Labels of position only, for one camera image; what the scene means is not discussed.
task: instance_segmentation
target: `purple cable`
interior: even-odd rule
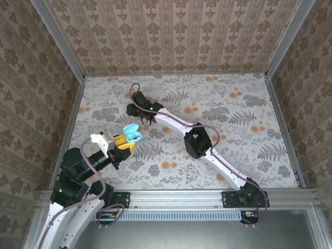
[[[265,214],[266,214],[266,211],[267,211],[267,208],[268,208],[268,198],[265,194],[265,192],[262,190],[261,187],[259,187],[257,184],[254,184],[250,181],[248,181],[247,179],[243,178],[242,176],[240,176],[239,174],[237,174],[236,172],[234,172],[230,167],[228,167],[225,163],[223,163],[220,158],[218,158],[216,155],[213,154],[213,149],[218,145],[218,143],[220,142],[220,134],[219,132],[217,131],[216,128],[214,128],[213,126],[209,126],[209,125],[206,125],[206,124],[200,124],[200,125],[192,125],[192,126],[189,126],[189,125],[186,125],[185,123],[181,122],[180,120],[172,117],[172,116],[169,116],[167,115],[166,113],[163,113],[163,112],[155,112],[153,110],[147,110],[147,109],[144,109],[142,107],[140,107],[138,104],[135,103],[133,97],[132,97],[132,88],[133,86],[137,85],[139,87],[138,91],[140,90],[141,86],[139,83],[134,83],[131,85],[130,89],[129,89],[129,97],[130,97],[130,100],[133,102],[133,104],[140,110],[143,110],[147,113],[154,113],[154,114],[161,114],[161,115],[164,115],[164,116],[168,116],[169,118],[172,118],[174,121],[178,122],[179,124],[183,125],[183,126],[186,126],[186,127],[189,127],[189,128],[200,128],[200,127],[205,127],[205,128],[210,128],[212,130],[214,130],[216,133],[217,133],[217,136],[218,136],[218,139],[217,139],[217,142],[211,147],[211,155],[217,159],[222,165],[224,165],[229,171],[231,171],[236,177],[240,178],[241,180],[253,185],[254,187],[258,188],[259,191],[262,192],[263,196],[264,196],[264,199],[265,199],[265,210],[264,210],[264,213],[263,213],[263,217],[256,223],[256,224],[253,224],[253,225],[258,225],[259,223],[261,223],[261,221],[264,219],[265,217]]]
[[[74,208],[74,207],[76,207],[76,206],[80,206],[80,205],[83,205],[83,204],[85,204],[85,203],[87,203],[87,202],[89,202],[89,201],[93,201],[93,200],[95,200],[95,199],[98,199],[98,198],[99,198],[100,196],[102,196],[102,195],[105,193],[105,191],[106,191],[106,184],[105,184],[105,182],[104,182],[104,179],[101,177],[101,175],[98,173],[98,171],[92,166],[92,164],[90,163],[88,157],[85,155],[85,153],[84,153],[84,151],[83,151],[84,146],[85,146],[89,141],[91,141],[91,138],[86,139],[86,140],[82,143],[81,148],[80,148],[80,151],[81,151],[81,154],[82,154],[82,157],[83,157],[84,161],[87,163],[87,165],[88,165],[89,168],[92,170],[92,172],[93,172],[95,175],[97,175],[97,177],[99,178],[100,182],[102,183],[103,190],[101,191],[101,193],[100,193],[99,195],[97,195],[97,196],[95,196],[95,197],[92,197],[92,198],[87,199],[87,200],[84,200],[84,201],[77,202],[77,203],[75,203],[75,204],[73,204],[73,205],[70,205],[70,206],[65,207],[64,209],[58,211],[58,212],[55,214],[55,216],[53,216],[53,218],[51,219],[51,221],[48,223],[48,226],[47,226],[47,228],[46,228],[46,230],[45,230],[45,232],[44,232],[44,234],[43,234],[43,236],[42,236],[42,238],[41,238],[41,240],[40,240],[40,243],[39,243],[38,249],[42,249],[43,242],[45,241],[46,235],[47,235],[48,231],[50,230],[50,227],[53,225],[53,222],[55,221],[55,219],[56,219],[60,214],[62,214],[63,212],[65,212],[65,211],[67,211],[67,210],[69,210],[69,209],[71,209],[71,208]]]
[[[100,209],[100,210],[98,211],[98,213],[100,213],[100,212],[103,212],[103,211],[105,211],[105,210],[108,210],[108,209],[111,209],[111,208],[115,208],[116,206],[120,206],[120,207],[122,208],[121,213],[118,215],[118,217],[116,217],[116,218],[114,219],[114,221],[112,221],[112,222],[111,222],[110,224],[108,224],[107,226],[114,225],[114,223],[118,221],[118,219],[122,216],[123,212],[125,211],[125,206],[124,206],[122,203],[117,203],[117,204],[113,204],[113,205],[111,205],[111,206],[105,207],[104,209]],[[105,226],[105,225],[100,224],[100,218],[101,218],[102,216],[103,216],[103,215],[100,215],[100,216],[98,217],[98,220],[97,220],[97,223],[98,223],[99,226]]]

